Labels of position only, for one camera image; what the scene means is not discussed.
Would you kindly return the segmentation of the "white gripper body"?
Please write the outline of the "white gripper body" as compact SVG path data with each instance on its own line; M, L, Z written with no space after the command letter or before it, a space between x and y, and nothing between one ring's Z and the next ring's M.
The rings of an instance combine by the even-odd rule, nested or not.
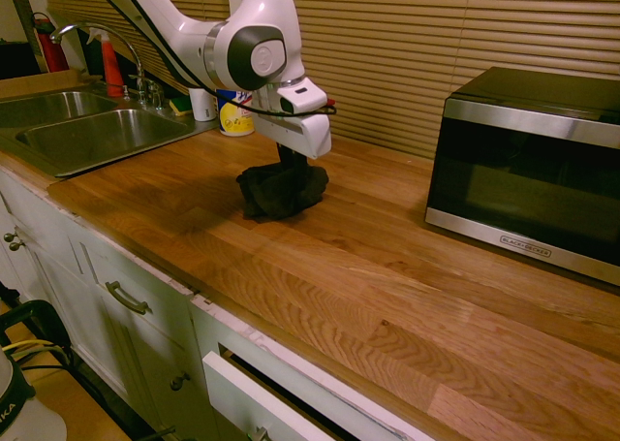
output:
M305 117L274 117L253 113L256 131L287 148L317 159L331 150L329 118L323 114Z

